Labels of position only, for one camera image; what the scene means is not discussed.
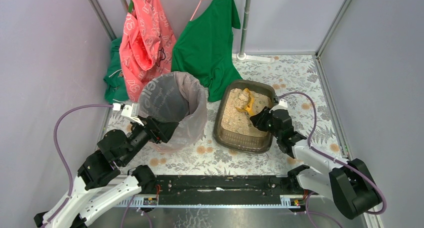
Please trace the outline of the yellow litter scoop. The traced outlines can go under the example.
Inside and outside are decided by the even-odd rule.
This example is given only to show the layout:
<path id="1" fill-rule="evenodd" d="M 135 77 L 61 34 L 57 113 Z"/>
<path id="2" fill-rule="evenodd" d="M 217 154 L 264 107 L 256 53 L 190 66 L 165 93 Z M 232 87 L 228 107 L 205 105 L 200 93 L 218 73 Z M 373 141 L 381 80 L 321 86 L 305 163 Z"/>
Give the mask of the yellow litter scoop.
<path id="1" fill-rule="evenodd" d="M 236 110 L 238 112 L 248 114 L 249 116 L 253 116 L 255 114 L 253 111 L 255 97 L 252 92 L 248 88 L 245 88 L 239 93 L 237 98 L 240 102 L 239 105 L 235 107 Z"/>

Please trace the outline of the beige litter clump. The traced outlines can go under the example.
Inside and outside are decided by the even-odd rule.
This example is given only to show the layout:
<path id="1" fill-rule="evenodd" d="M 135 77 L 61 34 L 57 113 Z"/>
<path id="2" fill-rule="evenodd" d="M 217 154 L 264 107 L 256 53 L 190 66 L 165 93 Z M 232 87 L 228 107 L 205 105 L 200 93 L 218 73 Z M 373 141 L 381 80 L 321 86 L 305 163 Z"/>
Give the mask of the beige litter clump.
<path id="1" fill-rule="evenodd" d="M 251 101 L 251 91 L 247 88 L 234 88 L 229 94 L 229 102 L 235 108 L 244 108 Z"/>

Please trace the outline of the trash bin with plastic liner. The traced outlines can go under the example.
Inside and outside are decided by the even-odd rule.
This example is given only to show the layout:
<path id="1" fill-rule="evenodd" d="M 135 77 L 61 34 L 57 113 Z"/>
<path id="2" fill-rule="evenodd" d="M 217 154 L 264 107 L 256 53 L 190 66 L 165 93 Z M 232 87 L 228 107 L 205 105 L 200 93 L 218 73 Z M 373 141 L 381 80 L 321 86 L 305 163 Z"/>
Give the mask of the trash bin with plastic liner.
<path id="1" fill-rule="evenodd" d="M 206 89 L 187 72 L 171 72 L 154 78 L 143 88 L 138 103 L 142 117 L 178 122 L 167 143 L 152 143 L 158 152 L 179 151 L 204 135 L 208 120 Z"/>

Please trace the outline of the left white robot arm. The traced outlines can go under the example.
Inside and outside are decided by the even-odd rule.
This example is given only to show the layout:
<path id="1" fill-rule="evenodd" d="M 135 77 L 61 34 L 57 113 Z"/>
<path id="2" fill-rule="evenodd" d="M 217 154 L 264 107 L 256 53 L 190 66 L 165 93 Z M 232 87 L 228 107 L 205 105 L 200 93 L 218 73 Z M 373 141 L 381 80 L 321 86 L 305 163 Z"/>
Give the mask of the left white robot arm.
<path id="1" fill-rule="evenodd" d="M 148 143 L 168 142 L 179 123 L 161 122 L 151 116 L 133 122 L 131 133 L 113 129 L 97 143 L 98 150 L 80 166 L 68 193 L 50 210 L 34 217 L 38 228 L 87 228 L 99 216 L 129 196 L 157 190 L 156 177 L 147 165 L 103 194 L 99 192 L 120 175 Z"/>

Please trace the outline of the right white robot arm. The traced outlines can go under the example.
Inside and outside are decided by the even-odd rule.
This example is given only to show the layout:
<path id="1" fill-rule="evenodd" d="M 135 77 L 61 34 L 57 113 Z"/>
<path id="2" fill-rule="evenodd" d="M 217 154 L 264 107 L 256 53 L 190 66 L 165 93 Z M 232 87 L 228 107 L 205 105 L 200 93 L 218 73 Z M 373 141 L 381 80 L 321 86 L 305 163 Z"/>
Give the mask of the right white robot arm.
<path id="1" fill-rule="evenodd" d="M 326 197 L 350 220 L 386 203 L 362 160 L 335 158 L 314 148 L 308 137 L 294 129 L 286 109 L 265 107 L 251 116 L 250 121 L 258 130 L 273 135 L 283 153 L 304 161 L 303 165 L 287 173 L 291 189 L 303 189 Z"/>

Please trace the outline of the grey litter box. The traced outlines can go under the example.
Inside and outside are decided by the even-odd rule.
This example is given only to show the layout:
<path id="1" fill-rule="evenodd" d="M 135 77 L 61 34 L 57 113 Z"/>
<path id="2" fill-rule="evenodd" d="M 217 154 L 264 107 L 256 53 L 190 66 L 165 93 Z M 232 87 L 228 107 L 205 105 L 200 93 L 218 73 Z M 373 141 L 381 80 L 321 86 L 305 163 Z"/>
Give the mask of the grey litter box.
<path id="1" fill-rule="evenodd" d="M 213 137 L 218 144 L 229 149 L 247 153 L 265 153 L 270 149 L 272 144 L 273 136 L 270 133 L 266 133 L 263 137 L 254 137 L 235 133 L 222 127 L 225 106 L 228 101 L 230 91 L 234 88 L 247 88 L 250 91 L 265 95 L 271 100 L 270 104 L 275 105 L 274 99 L 276 98 L 276 93 L 271 86 L 256 81 L 244 79 L 235 80 L 226 87 L 225 93 L 220 102 L 214 123 Z"/>

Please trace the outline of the dark green garment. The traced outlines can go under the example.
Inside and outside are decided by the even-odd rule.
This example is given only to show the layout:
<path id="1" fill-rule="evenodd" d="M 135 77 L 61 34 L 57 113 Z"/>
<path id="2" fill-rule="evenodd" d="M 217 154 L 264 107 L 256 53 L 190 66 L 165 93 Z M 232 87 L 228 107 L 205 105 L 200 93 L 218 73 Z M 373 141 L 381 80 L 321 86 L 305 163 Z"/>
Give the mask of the dark green garment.
<path id="1" fill-rule="evenodd" d="M 106 83 L 104 98 L 109 104 L 122 103 L 129 99 L 120 62 L 119 49 L 121 42 L 122 37 L 111 42 L 109 51 L 110 62 L 106 71 L 107 73 L 103 78 L 103 81 Z"/>

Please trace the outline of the clothes rack pole with base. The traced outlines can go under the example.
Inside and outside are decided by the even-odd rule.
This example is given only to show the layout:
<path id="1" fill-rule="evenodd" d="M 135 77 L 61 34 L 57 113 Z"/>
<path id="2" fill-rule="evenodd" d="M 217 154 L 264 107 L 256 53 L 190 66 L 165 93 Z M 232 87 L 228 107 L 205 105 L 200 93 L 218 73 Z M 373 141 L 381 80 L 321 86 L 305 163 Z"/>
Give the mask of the clothes rack pole with base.
<path id="1" fill-rule="evenodd" d="M 244 4 L 244 10 L 243 10 L 243 24 L 241 29 L 241 40 L 240 40 L 240 46 L 239 46 L 239 52 L 232 54 L 232 59 L 240 62 L 255 62 L 255 63 L 265 63 L 265 64 L 272 64 L 275 59 L 272 57 L 261 57 L 261 56 L 254 56 L 254 55 L 247 55 L 245 48 L 246 48 L 246 39 L 247 39 L 247 28 L 249 23 L 249 17 L 250 17 L 250 7 L 251 6 L 251 0 L 245 0 Z"/>

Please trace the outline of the pink patterned garment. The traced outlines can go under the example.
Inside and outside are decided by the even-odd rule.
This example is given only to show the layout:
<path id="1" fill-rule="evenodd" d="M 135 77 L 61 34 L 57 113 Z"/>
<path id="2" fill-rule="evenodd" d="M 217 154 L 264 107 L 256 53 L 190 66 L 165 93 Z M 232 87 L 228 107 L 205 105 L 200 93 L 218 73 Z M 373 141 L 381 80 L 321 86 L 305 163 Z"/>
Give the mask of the pink patterned garment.
<path id="1" fill-rule="evenodd" d="M 137 102 L 154 78 L 169 73 L 176 37 L 160 0 L 132 0 L 119 47 L 130 101 Z"/>

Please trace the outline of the green t-shirt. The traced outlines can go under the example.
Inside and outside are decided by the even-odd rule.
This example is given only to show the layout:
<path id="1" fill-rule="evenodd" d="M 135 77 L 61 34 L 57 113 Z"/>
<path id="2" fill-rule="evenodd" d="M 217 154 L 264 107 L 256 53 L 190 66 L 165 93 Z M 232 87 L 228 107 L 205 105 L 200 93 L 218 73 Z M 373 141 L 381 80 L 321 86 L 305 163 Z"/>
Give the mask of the green t-shirt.
<path id="1" fill-rule="evenodd" d="M 234 29 L 240 29 L 234 0 L 212 0 L 189 21 L 172 51 L 172 72 L 187 72 L 208 89 L 208 101 L 222 99 L 227 86 L 241 79 L 232 59 Z"/>

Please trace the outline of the pink clothes hanger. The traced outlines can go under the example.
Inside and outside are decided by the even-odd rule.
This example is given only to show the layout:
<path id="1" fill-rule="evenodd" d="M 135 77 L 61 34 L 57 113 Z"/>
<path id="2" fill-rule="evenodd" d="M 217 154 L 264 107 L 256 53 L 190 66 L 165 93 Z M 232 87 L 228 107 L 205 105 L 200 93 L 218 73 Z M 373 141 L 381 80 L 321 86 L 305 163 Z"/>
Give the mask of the pink clothes hanger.
<path id="1" fill-rule="evenodd" d="M 200 7 L 200 5 L 201 5 L 201 3 L 203 2 L 204 0 L 199 0 L 199 2 L 198 2 L 198 4 L 197 4 L 197 6 L 196 6 L 196 8 L 195 8 L 195 10 L 194 10 L 194 12 L 193 12 L 193 14 L 192 14 L 192 16 L 190 17 L 190 21 L 193 21 L 193 19 L 194 19 L 194 17 L 195 17 L 195 15 L 196 15 L 196 13 L 197 13 L 197 11 L 198 11 L 198 9 L 199 9 L 199 7 Z"/>

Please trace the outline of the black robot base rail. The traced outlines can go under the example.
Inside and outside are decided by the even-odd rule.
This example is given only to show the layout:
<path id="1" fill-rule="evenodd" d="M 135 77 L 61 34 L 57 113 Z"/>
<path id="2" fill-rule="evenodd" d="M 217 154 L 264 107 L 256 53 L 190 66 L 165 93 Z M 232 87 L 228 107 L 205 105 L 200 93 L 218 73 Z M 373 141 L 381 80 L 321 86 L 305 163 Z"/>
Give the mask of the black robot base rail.
<path id="1" fill-rule="evenodd" d="M 305 192 L 287 176 L 157 175 L 140 195 L 152 195 L 163 206 L 271 206 L 281 197 L 303 198 Z"/>

